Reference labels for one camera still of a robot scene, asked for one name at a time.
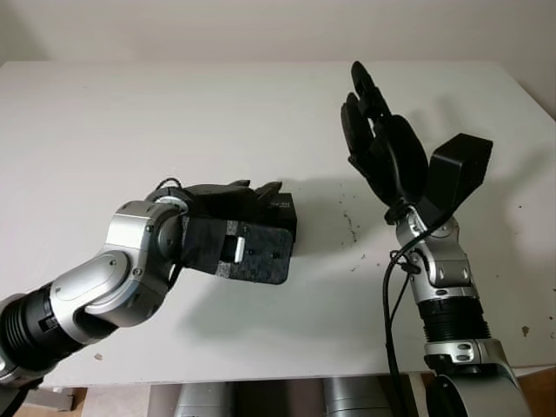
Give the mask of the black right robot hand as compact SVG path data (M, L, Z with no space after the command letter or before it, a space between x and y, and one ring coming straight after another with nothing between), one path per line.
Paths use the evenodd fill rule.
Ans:
M351 66L354 91L341 105L348 161L388 207L415 204L427 180L427 156L408 120L393 113L364 65Z

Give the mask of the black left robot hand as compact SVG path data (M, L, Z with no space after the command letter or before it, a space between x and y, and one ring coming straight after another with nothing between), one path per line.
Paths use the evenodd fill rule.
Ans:
M260 222L271 200L279 194L282 182L267 182L256 189L252 189L250 184L250 180L236 180L228 184L188 186L183 191L208 217Z

